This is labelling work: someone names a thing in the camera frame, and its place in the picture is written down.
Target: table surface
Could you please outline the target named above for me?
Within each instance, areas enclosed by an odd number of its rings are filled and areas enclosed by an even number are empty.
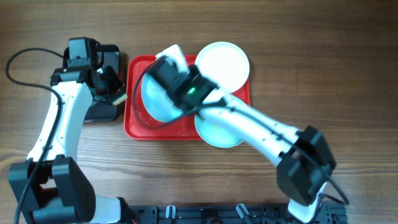
[[[179,44],[185,54],[227,41],[251,63],[252,105],[287,124],[322,130],[350,199],[350,223],[398,220],[397,1],[87,1],[0,5],[0,70],[28,47],[62,53],[71,37],[116,44],[130,61]],[[61,61],[21,55],[11,75],[49,84]],[[14,217],[9,166],[26,159],[50,103],[44,90],[0,75],[0,223]],[[123,115],[83,125],[78,164],[97,194],[132,205],[288,202],[275,168],[247,144],[134,141]],[[336,195],[331,187],[327,193]]]

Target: wooden tabletop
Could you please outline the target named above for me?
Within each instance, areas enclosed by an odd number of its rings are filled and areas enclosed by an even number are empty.
[[[173,44],[185,54],[216,41],[238,45],[251,63],[253,107],[325,134],[338,164],[333,177],[351,202],[349,222],[398,220],[397,1],[9,2],[0,5],[1,71],[18,50],[62,53],[69,38],[81,36],[116,44],[126,61]],[[48,85],[60,64],[29,52],[10,73]],[[12,84],[1,72],[0,223],[12,222],[17,204],[9,166],[33,148],[49,103],[49,92]],[[123,114],[83,125],[78,164],[97,194],[131,205],[288,202],[275,167],[251,146],[134,141]]]

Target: tray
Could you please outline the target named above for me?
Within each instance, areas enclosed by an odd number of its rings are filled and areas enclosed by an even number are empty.
[[[185,59],[189,65],[193,65],[196,57],[196,55],[186,55]],[[127,100],[124,112],[124,130],[126,134],[135,140],[201,140],[201,137],[195,129],[194,115],[184,117],[167,127],[155,130],[146,129],[137,122],[132,108],[133,88],[144,69],[155,60],[155,55],[140,55],[132,59],[129,64],[127,72]],[[233,95],[243,100],[245,104],[250,105],[249,82],[246,82],[240,89],[235,91]],[[153,126],[162,124],[162,122],[153,119],[146,111],[141,99],[141,85],[139,85],[137,89],[135,100],[137,110],[139,110],[145,122]]]

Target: wooden table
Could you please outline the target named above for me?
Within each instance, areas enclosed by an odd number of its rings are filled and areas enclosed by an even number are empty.
[[[279,121],[325,133],[350,223],[398,220],[398,4],[394,1],[134,1],[0,6],[0,69],[20,49],[62,53],[71,37],[116,44],[130,60],[179,44],[186,54],[227,41],[251,63],[252,104]],[[59,58],[21,55],[11,75],[49,84]],[[0,223],[14,217],[10,164],[26,159],[50,103],[47,91],[0,76]],[[132,205],[288,202],[275,168],[242,144],[134,141],[123,115],[87,123],[78,164],[96,193]],[[331,187],[327,193],[337,195]]]

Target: wood grain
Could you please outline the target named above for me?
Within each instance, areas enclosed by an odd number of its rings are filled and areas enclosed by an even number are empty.
[[[333,176],[351,201],[349,222],[398,220],[397,1],[65,2],[0,5],[1,70],[20,49],[63,52],[79,36],[116,44],[128,60],[172,44],[197,54],[212,42],[235,43],[250,59],[254,107],[325,133],[338,163]],[[11,74],[48,83],[59,66],[52,55],[27,53]],[[0,223],[12,222],[16,207],[8,168],[32,149],[49,99],[0,76]],[[275,169],[250,146],[133,141],[123,116],[83,126],[78,164],[98,194],[133,205],[287,202]]]

